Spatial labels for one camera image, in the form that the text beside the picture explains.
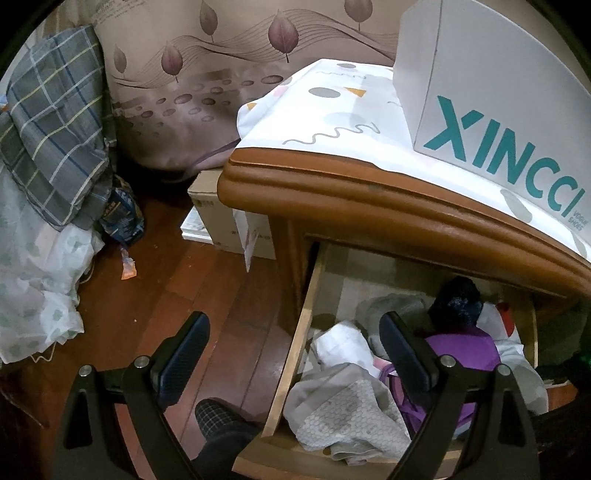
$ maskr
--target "red object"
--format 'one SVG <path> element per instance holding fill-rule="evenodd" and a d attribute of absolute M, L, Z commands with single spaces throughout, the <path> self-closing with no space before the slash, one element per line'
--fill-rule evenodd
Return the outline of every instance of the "red object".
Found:
<path fill-rule="evenodd" d="M 501 319 L 503 320 L 503 325 L 505 325 L 505 331 L 507 332 L 507 336 L 513 335 L 515 331 L 515 322 L 513 321 L 513 317 L 511 316 L 511 307 L 505 301 L 496 304 L 496 309 L 501 314 Z"/>

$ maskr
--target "orange triangle pattern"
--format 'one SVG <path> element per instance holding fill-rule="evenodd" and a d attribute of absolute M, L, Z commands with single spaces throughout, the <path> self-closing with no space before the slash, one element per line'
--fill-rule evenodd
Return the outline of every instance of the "orange triangle pattern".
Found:
<path fill-rule="evenodd" d="M 367 92 L 367 90 L 359 90 L 358 88 L 349 88 L 349 87 L 345 87 L 346 90 L 350 91 L 351 93 L 354 93 L 355 95 L 357 95 L 358 97 L 362 97 L 363 95 L 365 95 L 365 92 Z"/>

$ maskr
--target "gray plaid cloth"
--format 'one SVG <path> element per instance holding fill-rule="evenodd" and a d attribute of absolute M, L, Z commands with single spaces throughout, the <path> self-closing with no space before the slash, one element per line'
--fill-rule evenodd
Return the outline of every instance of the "gray plaid cloth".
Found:
<path fill-rule="evenodd" d="M 91 26 L 35 45 L 14 70 L 0 115 L 0 158 L 54 228 L 92 228 L 111 195 L 115 125 Z"/>

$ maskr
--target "teal lettering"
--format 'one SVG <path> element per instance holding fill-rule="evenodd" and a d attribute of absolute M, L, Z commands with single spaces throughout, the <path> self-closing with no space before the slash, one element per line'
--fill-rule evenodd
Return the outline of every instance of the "teal lettering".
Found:
<path fill-rule="evenodd" d="M 475 167 L 482 168 L 484 165 L 486 156 L 488 155 L 488 152 L 491 151 L 492 143 L 495 140 L 500 126 L 501 124 L 496 120 L 491 120 L 488 122 L 488 127 L 486 127 L 486 132 L 484 132 L 484 137 L 482 137 L 482 142 L 480 142 L 480 147 L 478 148 L 476 157 L 474 157 L 474 161 L 472 162 L 472 165 Z"/>
<path fill-rule="evenodd" d="M 578 192 L 578 194 L 573 199 L 573 201 L 569 203 L 569 206 L 568 207 L 566 207 L 566 210 L 564 212 L 562 212 L 562 216 L 563 217 L 566 217 L 570 213 L 570 211 L 573 209 L 573 207 L 575 205 L 577 205 L 577 203 L 579 202 L 579 200 L 581 198 L 583 198 L 583 195 L 585 195 L 585 189 L 580 189 L 579 192 Z"/>
<path fill-rule="evenodd" d="M 457 121 L 456 111 L 453 108 L 452 101 L 449 98 L 437 96 L 439 106 L 443 113 L 443 118 L 446 123 L 446 129 L 437 134 L 423 146 L 429 150 L 438 150 L 448 142 L 452 143 L 453 154 L 458 160 L 466 161 L 466 151 L 464 150 L 464 143 L 462 141 L 462 133 L 460 132 L 460 125 Z M 484 114 L 471 110 L 464 115 L 460 120 L 462 128 L 465 130 L 474 125 L 478 120 L 482 119 Z"/>
<path fill-rule="evenodd" d="M 501 137 L 499 146 L 496 148 L 495 155 L 492 157 L 490 165 L 486 171 L 495 174 L 501 166 L 501 162 L 505 155 L 507 156 L 507 181 L 513 185 L 519 180 L 519 176 L 523 172 L 525 165 L 534 152 L 535 145 L 529 143 L 525 146 L 523 153 L 516 161 L 516 147 L 515 147 L 515 132 L 509 128 L 505 128 L 505 132 Z"/>
<path fill-rule="evenodd" d="M 562 205 L 556 201 L 556 192 L 562 185 L 568 185 L 572 190 L 576 190 L 579 188 L 579 184 L 573 177 L 560 177 L 558 180 L 556 180 L 554 184 L 550 187 L 550 191 L 548 192 L 548 205 L 555 212 L 559 212 L 562 208 Z"/>
<path fill-rule="evenodd" d="M 549 168 L 552 170 L 552 173 L 558 173 L 560 171 L 560 166 L 558 166 L 556 160 L 553 158 L 544 157 L 534 162 L 527 172 L 527 176 L 525 177 L 525 188 L 527 188 L 528 193 L 533 198 L 537 199 L 542 198 L 544 195 L 544 192 L 539 188 L 536 188 L 534 184 L 535 174 L 538 173 L 542 168 Z"/>

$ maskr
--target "dark pants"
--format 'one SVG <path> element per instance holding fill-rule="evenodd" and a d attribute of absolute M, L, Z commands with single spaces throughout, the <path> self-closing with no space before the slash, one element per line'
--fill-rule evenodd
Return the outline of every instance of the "dark pants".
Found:
<path fill-rule="evenodd" d="M 193 468 L 203 480 L 246 479 L 247 477 L 232 472 L 232 466 L 238 454 L 259 432 L 257 427 L 241 421 L 223 426 L 191 462 Z"/>

